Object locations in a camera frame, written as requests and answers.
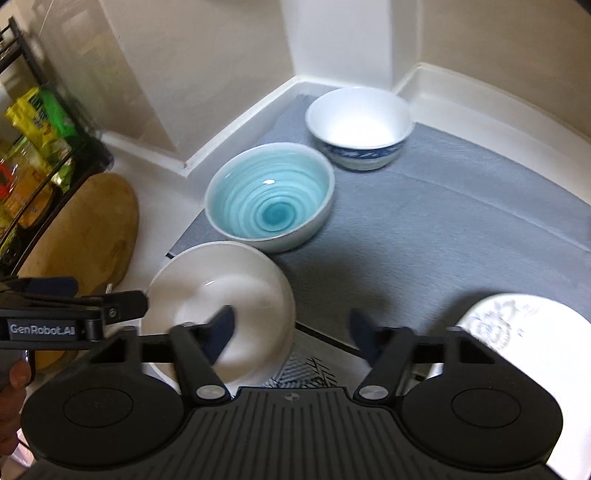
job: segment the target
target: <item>hand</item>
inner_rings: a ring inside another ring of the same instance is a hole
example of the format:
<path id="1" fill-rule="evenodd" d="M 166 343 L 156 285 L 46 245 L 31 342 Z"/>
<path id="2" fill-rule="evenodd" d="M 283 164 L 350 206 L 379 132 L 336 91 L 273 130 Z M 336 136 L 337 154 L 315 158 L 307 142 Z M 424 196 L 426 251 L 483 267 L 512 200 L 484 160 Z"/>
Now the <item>hand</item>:
<path id="1" fill-rule="evenodd" d="M 31 378 L 31 367 L 20 359 L 10 369 L 10 385 L 0 392 L 0 455 L 11 455 L 18 446 L 21 407 L 27 396 L 25 386 Z"/>

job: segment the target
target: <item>white plate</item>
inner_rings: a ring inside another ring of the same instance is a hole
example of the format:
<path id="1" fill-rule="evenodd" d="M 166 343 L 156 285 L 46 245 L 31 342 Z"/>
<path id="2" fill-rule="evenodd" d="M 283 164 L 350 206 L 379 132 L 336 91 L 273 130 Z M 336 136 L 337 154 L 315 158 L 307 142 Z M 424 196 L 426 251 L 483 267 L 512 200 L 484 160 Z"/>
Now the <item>white plate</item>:
<path id="1" fill-rule="evenodd" d="M 556 399 L 564 424 L 547 465 L 567 480 L 587 480 L 591 474 L 591 324 L 561 303 L 503 294 L 474 305 L 458 326 Z"/>

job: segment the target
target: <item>blue and white bowl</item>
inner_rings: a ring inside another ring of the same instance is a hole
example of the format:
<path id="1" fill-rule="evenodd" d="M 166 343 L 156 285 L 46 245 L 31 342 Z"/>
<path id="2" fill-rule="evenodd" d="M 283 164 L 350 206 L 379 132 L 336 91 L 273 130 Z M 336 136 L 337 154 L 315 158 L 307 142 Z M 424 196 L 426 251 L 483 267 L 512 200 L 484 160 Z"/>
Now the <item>blue and white bowl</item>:
<path id="1" fill-rule="evenodd" d="M 408 104 L 386 90 L 353 87 L 315 100 L 306 125 L 320 151 L 351 170 L 374 170 L 400 156 L 414 129 Z"/>
<path id="2" fill-rule="evenodd" d="M 205 215 L 229 239 L 267 253 L 310 239 L 325 223 L 335 173 L 317 150 L 293 143 L 251 148 L 226 163 L 205 192 Z"/>

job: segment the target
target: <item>baseboard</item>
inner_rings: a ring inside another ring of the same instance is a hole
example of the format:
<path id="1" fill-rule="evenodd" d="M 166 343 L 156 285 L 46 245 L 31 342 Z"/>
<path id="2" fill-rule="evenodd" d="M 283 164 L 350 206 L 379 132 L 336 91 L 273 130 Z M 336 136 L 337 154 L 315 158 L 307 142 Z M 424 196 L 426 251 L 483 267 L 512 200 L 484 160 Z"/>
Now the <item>baseboard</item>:
<path id="1" fill-rule="evenodd" d="M 415 121 L 504 155 L 591 204 L 591 143 L 549 113 L 429 64 L 417 66 L 399 95 Z"/>
<path id="2" fill-rule="evenodd" d="M 186 178 L 201 197 L 215 172 L 264 135 L 297 95 L 320 96 L 348 83 L 296 76 L 285 82 L 182 163 L 120 135 L 109 145 Z M 415 121 L 463 138 L 520 163 L 591 204 L 591 144 L 550 114 L 473 78 L 418 64 L 393 91 L 405 98 Z"/>

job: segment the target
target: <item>swirl pattern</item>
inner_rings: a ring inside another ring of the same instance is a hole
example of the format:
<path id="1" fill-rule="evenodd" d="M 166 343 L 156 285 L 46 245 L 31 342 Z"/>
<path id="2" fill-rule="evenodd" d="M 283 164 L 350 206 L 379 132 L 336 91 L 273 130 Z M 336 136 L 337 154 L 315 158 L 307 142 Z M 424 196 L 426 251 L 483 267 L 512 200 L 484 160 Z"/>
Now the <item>swirl pattern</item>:
<path id="1" fill-rule="evenodd" d="M 297 152 L 261 152 L 218 183 L 212 219 L 239 238 L 273 238 L 312 218 L 328 189 L 328 175 L 316 160 Z"/>

